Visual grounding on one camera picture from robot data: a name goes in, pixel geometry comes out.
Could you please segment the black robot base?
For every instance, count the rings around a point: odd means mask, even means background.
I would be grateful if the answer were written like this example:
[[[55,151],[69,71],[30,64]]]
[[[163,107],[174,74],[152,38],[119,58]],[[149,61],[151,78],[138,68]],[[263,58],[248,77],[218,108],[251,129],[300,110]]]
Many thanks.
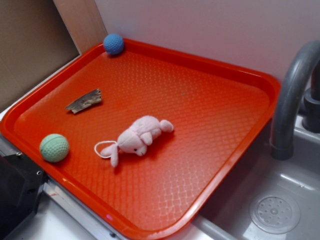
[[[25,154],[0,157],[2,240],[37,214],[45,179],[45,171]]]

